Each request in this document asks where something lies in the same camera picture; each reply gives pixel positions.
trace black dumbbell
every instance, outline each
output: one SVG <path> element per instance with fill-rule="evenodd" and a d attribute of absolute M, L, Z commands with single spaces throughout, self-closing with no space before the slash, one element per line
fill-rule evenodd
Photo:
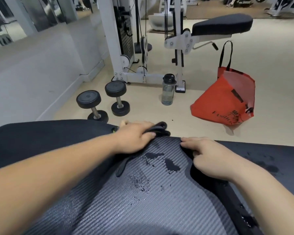
<path fill-rule="evenodd" d="M 101 102 L 101 97 L 96 90 L 87 90 L 79 94 L 76 98 L 76 102 L 82 109 L 91 109 L 92 113 L 88 116 L 88 120 L 96 120 L 107 123 L 109 120 L 106 111 L 97 110 L 96 106 Z"/>
<path fill-rule="evenodd" d="M 105 86 L 105 90 L 108 96 L 115 97 L 117 102 L 111 106 L 112 113 L 115 116 L 127 115 L 130 111 L 129 103 L 121 101 L 120 96 L 126 93 L 126 84 L 123 81 L 112 81 Z"/>

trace machine seat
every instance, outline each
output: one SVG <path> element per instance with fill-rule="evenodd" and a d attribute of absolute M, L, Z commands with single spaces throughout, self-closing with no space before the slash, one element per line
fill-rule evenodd
<path fill-rule="evenodd" d="M 252 24 L 252 17 L 245 14 L 219 16 L 194 24 L 192 36 L 243 33 L 249 31 Z"/>

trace bag handle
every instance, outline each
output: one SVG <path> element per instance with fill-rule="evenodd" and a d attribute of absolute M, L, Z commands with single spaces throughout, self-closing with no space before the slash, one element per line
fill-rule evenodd
<path fill-rule="evenodd" d="M 230 42 L 231 43 L 231 55 L 230 55 L 230 61 L 229 61 L 229 64 L 228 66 L 226 67 L 226 70 L 229 71 L 230 70 L 230 66 L 231 66 L 231 60 L 232 60 L 232 53 L 233 53 L 233 43 L 231 40 L 228 40 L 227 42 L 224 43 L 223 45 L 223 49 L 222 49 L 222 52 L 221 52 L 221 56 L 220 56 L 220 63 L 219 63 L 219 67 L 221 67 L 222 65 L 222 61 L 223 61 L 223 56 L 224 56 L 224 47 L 226 45 L 226 43 Z"/>

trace logo on bag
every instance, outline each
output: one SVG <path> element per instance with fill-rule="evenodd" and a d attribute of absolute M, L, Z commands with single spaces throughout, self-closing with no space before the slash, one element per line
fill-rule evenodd
<path fill-rule="evenodd" d="M 233 110 L 230 114 L 227 116 L 223 116 L 221 114 L 218 114 L 216 111 L 212 112 L 212 114 L 217 114 L 217 117 L 221 117 L 226 119 L 230 124 L 236 124 L 239 122 L 240 115 L 236 110 Z"/>

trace red tote bag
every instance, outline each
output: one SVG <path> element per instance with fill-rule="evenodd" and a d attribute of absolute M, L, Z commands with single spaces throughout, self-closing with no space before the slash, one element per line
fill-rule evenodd
<path fill-rule="evenodd" d="M 224 47 L 231 43 L 231 56 L 227 67 L 222 67 Z M 255 81 L 247 74 L 230 68 L 232 41 L 225 42 L 218 68 L 217 81 L 192 105 L 193 116 L 225 125 L 240 124 L 254 116 Z"/>

